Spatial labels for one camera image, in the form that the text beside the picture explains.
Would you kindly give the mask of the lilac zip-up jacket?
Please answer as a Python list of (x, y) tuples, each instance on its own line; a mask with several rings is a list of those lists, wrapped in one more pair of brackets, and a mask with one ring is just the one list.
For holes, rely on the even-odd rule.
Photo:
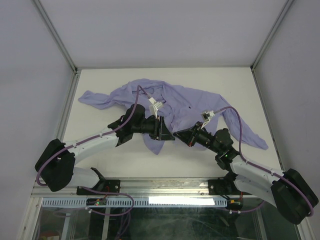
[[(113, 90), (109, 95), (87, 90), (78, 101), (99, 110), (110, 108), (115, 104), (125, 106), (128, 109), (135, 103), (138, 85), (157, 102), (163, 103), (158, 114), (164, 116), (165, 125), (172, 133), (192, 127), (196, 122), (202, 120), (201, 113), (204, 111), (218, 111), (230, 106), (220, 94), (146, 78), (130, 81)], [(138, 104), (145, 107), (145, 115), (149, 117), (151, 115), (148, 109), (150, 101), (142, 91), (139, 91)], [(239, 120), (232, 109), (226, 109), (218, 116), (214, 116), (205, 126), (206, 130), (213, 134), (217, 131), (221, 114), (230, 134), (239, 140)], [(254, 133), (242, 118), (241, 125), (242, 143), (263, 150), (269, 148), (265, 140)], [(143, 141), (145, 146), (155, 155), (158, 155), (164, 146), (164, 141), (153, 140), (147, 134), (143, 134)]]

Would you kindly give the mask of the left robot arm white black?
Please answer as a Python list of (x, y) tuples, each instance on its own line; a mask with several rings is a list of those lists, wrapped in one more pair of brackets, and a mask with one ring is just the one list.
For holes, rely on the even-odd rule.
[(133, 104), (99, 133), (70, 143), (58, 138), (50, 141), (34, 167), (37, 184), (49, 187), (52, 192), (65, 187), (82, 188), (96, 195), (106, 192), (110, 185), (96, 168), (84, 169), (76, 165), (94, 154), (125, 144), (135, 133), (147, 135), (156, 142), (175, 139), (163, 116), (146, 117), (145, 111), (142, 105)]

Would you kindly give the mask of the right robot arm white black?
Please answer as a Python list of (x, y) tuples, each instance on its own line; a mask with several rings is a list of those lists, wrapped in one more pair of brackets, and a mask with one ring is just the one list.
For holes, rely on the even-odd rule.
[(243, 160), (241, 153), (233, 147), (234, 142), (226, 128), (211, 134), (197, 122), (173, 135), (189, 147), (199, 144), (216, 154), (218, 166), (228, 172), (223, 182), (226, 192), (254, 195), (277, 208), (292, 224), (298, 225), (310, 217), (319, 203), (316, 194), (295, 169), (283, 171), (250, 159)]

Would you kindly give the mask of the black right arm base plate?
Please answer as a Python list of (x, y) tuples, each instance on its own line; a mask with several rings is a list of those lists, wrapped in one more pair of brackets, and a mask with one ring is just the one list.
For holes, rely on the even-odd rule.
[(241, 191), (235, 186), (233, 181), (224, 178), (209, 179), (207, 181), (208, 194), (213, 195), (240, 195)]

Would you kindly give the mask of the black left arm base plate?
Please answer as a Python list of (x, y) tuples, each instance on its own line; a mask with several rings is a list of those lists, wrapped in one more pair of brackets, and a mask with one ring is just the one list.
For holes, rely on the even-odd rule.
[(78, 196), (88, 196), (88, 195), (99, 195), (99, 193), (97, 192), (102, 192), (103, 195), (106, 195), (106, 193), (119, 193), (120, 187), (121, 187), (120, 179), (103, 179), (103, 180), (100, 180), (93, 188), (91, 188), (93, 192), (78, 186), (76, 190), (76, 194)]

